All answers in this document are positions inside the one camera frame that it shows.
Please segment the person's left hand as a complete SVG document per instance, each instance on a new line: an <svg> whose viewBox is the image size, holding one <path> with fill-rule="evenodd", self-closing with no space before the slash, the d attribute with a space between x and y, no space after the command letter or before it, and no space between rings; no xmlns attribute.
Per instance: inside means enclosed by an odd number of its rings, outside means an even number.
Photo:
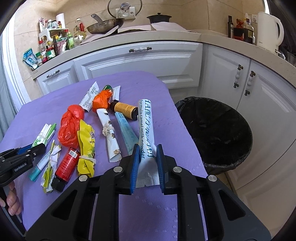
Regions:
<svg viewBox="0 0 296 241"><path fill-rule="evenodd" d="M9 184L9 193L6 197L6 201L0 199L0 204L1 207L5 207L6 204L8 205L8 213L10 216L19 215L21 213L22 206L17 196L14 181Z"/></svg>

